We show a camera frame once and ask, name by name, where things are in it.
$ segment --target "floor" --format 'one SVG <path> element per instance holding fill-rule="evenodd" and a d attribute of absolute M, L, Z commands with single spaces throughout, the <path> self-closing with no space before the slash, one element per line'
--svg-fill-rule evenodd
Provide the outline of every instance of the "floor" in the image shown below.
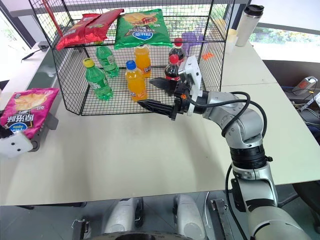
<path fill-rule="evenodd" d="M 278 187 L 279 199 L 285 198 L 293 190 L 290 185 Z M 203 213 L 206 192 L 188 193 L 196 202 L 200 213 Z M 176 232 L 172 214 L 174 195 L 144 197 L 144 224 L 141 231 Z M 223 191 L 213 191 L 209 199 L 225 198 Z M 85 237 L 101 235 L 117 200 L 88 202 L 85 207 L 36 206 L 27 210 L 17 206 L 0 206 L 0 239 L 1 240 L 71 240 L 75 219 L 86 217 L 90 220 L 90 231 Z M 306 231 L 313 240 L 320 240 L 313 228 L 313 218 L 308 206 L 300 199 L 283 207 Z M 235 211 L 242 228 L 248 228 L 245 213 Z M 240 234 L 228 212 L 232 233 L 235 240 Z M 209 240 L 215 240 L 212 228 L 206 228 Z"/>

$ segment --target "black cable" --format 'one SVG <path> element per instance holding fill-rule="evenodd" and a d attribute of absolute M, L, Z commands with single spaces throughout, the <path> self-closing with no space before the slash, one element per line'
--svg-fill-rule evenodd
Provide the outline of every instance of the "black cable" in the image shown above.
<path fill-rule="evenodd" d="M 36 52 L 39 52 L 39 51 L 41 51 L 41 50 L 43 50 L 43 49 L 47 49 L 49 46 L 46 46 L 45 48 L 40 48 L 40 49 L 38 49 L 38 50 L 36 50 L 36 51 L 34 51 L 34 52 L 32 52 L 32 53 L 29 53 L 27 56 L 25 56 L 24 58 L 22 58 L 21 59 L 21 62 L 23 61 L 23 60 L 26 60 L 26 59 L 28 59 L 28 58 L 30 58 L 33 54 L 35 54 Z"/>
<path fill-rule="evenodd" d="M 304 89 L 297 89 L 297 90 L 294 90 L 294 91 L 286 91 L 284 89 L 282 89 L 284 92 L 286 93 L 294 93 L 294 92 L 298 92 L 298 91 L 302 91 L 302 90 L 309 90 L 309 91 L 314 91 L 315 89 L 310 89 L 310 88 L 304 88 Z"/>
<path fill-rule="evenodd" d="M 303 100 L 306 100 L 312 94 L 313 101 L 315 101 L 315 90 L 317 88 L 317 85 L 318 85 L 318 81 L 315 81 L 315 86 L 314 86 L 313 90 L 311 90 L 312 93 L 310 93 L 308 96 L 306 96 Z"/>
<path fill-rule="evenodd" d="M 305 125 L 310 126 L 310 127 L 315 127 L 315 128 L 317 128 L 317 129 L 320 130 L 320 124 L 307 121 L 307 120 L 302 116 L 302 114 L 300 114 L 300 117 L 301 117 L 302 120 L 304 121 Z"/>
<path fill-rule="evenodd" d="M 225 185 L 224 185 L 226 202 L 228 204 L 228 208 L 229 208 L 230 214 L 233 217 L 233 220 L 234 220 L 237 228 L 239 229 L 239 232 L 240 232 L 243 240 L 248 240 L 244 230 L 242 229 L 242 227 L 241 227 L 241 225 L 240 225 L 240 223 L 239 223 L 239 221 L 238 221 L 238 219 L 237 219 L 237 217 L 236 217 L 236 215 L 235 215 L 235 213 L 234 213 L 234 211 L 233 211 L 233 209 L 231 207 L 231 202 L 230 202 L 230 198 L 229 198 L 229 190 L 228 190 L 228 183 L 229 183 L 229 176 L 230 176 L 231 169 L 232 169 L 232 165 L 230 164 L 230 166 L 228 168 L 228 171 L 226 172 Z"/>
<path fill-rule="evenodd" d="M 186 98 L 190 101 L 191 104 L 193 104 L 194 106 L 199 107 L 199 108 L 214 108 L 214 107 L 219 107 L 219 106 L 228 105 L 228 104 L 246 103 L 247 102 L 246 99 L 235 99 L 235 100 L 229 100 L 229 101 L 222 101 L 222 102 L 218 102 L 218 103 L 202 104 L 202 103 L 197 103 L 197 102 L 193 101 L 188 92 L 186 92 L 185 95 L 186 95 Z M 265 134 L 266 134 L 266 131 L 267 131 L 267 115 L 266 115 L 266 112 L 264 111 L 264 109 L 258 103 L 254 102 L 254 101 L 250 101 L 250 104 L 256 106 L 259 109 L 259 111 L 261 112 L 261 114 L 262 114 L 262 118 L 263 118 L 262 137 L 264 137 Z"/>
<path fill-rule="evenodd" d="M 250 95 L 244 91 L 233 91 L 230 92 L 231 94 L 240 94 L 240 95 L 244 95 L 246 96 L 246 102 L 245 105 L 243 106 L 243 108 L 239 111 L 239 113 L 237 115 L 234 116 L 234 118 L 232 118 L 227 125 L 225 125 L 225 127 L 222 129 L 221 131 L 221 135 L 222 137 L 226 136 L 226 133 L 228 131 L 228 129 L 231 127 L 232 124 L 234 124 L 234 122 L 239 119 L 239 117 L 245 112 L 245 110 L 248 108 L 249 104 L 250 104 Z"/>

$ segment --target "green soda bottle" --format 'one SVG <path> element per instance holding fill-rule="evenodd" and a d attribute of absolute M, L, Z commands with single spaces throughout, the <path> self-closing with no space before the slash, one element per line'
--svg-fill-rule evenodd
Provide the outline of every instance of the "green soda bottle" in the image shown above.
<path fill-rule="evenodd" d="M 104 72 L 110 78 L 119 76 L 119 67 L 117 66 L 115 56 L 110 48 L 107 46 L 97 46 L 95 55 L 98 58 L 99 63 L 102 65 Z"/>
<path fill-rule="evenodd" d="M 108 85 L 105 73 L 95 66 L 91 58 L 83 59 L 83 65 L 86 67 L 85 79 L 93 89 L 98 99 L 109 100 L 114 93 Z"/>

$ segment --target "bottle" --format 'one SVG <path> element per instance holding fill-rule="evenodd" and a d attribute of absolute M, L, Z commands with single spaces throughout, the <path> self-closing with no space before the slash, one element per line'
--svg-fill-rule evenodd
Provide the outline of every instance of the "bottle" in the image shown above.
<path fill-rule="evenodd" d="M 93 89 L 95 95 L 100 100 L 109 100 L 114 93 L 108 85 L 105 73 L 95 66 L 95 63 L 91 58 L 85 58 L 82 62 L 86 67 L 85 79 Z"/>
<path fill-rule="evenodd" d="M 126 62 L 125 79 L 128 83 L 128 89 L 132 100 L 137 102 L 139 100 L 147 99 L 147 90 L 145 78 L 142 71 L 137 68 L 135 61 Z"/>
<path fill-rule="evenodd" d="M 185 60 L 185 50 L 182 48 L 182 41 L 181 37 L 177 37 L 174 39 L 173 48 L 169 52 L 169 57 L 173 54 L 177 54 L 179 57 L 178 66 Z"/>
<path fill-rule="evenodd" d="M 248 5 L 242 12 L 238 28 L 236 29 L 236 46 L 243 47 L 249 40 L 250 35 L 256 28 L 262 14 L 264 13 L 264 6 Z"/>
<path fill-rule="evenodd" d="M 99 63 L 102 65 L 104 72 L 110 78 L 119 76 L 119 67 L 117 66 L 115 56 L 113 55 L 110 48 L 107 46 L 97 46 L 95 55 L 98 58 Z"/>
<path fill-rule="evenodd" d="M 174 80 L 174 81 L 180 80 L 180 77 L 178 74 L 178 70 L 179 70 L 178 63 L 179 63 L 179 57 L 177 54 L 173 54 L 169 57 L 169 64 L 164 69 L 166 79 Z"/>
<path fill-rule="evenodd" d="M 146 45 L 140 45 L 134 48 L 136 66 L 142 71 L 145 78 L 150 78 L 151 61 L 149 58 L 149 48 Z"/>

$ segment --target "green chip bag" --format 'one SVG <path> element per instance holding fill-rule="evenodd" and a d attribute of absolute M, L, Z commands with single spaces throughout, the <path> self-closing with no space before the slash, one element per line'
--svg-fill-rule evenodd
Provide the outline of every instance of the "green chip bag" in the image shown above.
<path fill-rule="evenodd" d="M 172 47 L 161 9 L 131 12 L 118 17 L 114 49 L 143 44 Z"/>

